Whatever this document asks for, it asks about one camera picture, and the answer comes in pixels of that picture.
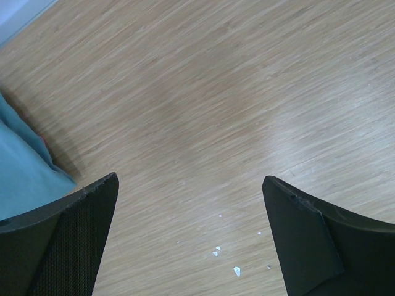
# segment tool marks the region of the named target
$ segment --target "small white fragment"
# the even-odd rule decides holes
[[[233,268],[233,270],[235,271],[236,275],[237,275],[238,277],[240,277],[240,275],[241,275],[241,269],[240,269],[239,267],[235,266],[235,267]]]

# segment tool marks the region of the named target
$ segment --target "teal fabric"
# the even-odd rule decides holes
[[[0,220],[60,199],[75,186],[0,94]]]

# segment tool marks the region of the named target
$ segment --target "black plastic part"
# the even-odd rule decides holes
[[[273,176],[263,192],[289,296],[395,295],[395,225]]]
[[[112,173],[0,221],[0,295],[91,295],[118,189]]]

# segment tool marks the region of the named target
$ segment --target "wooden floor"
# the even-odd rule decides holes
[[[59,0],[2,48],[1,92],[57,163],[120,178],[94,295],[285,295],[265,175],[394,223],[394,15]]]

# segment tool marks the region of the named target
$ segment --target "folded blue towel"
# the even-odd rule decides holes
[[[0,220],[60,199],[75,186],[0,94]]]

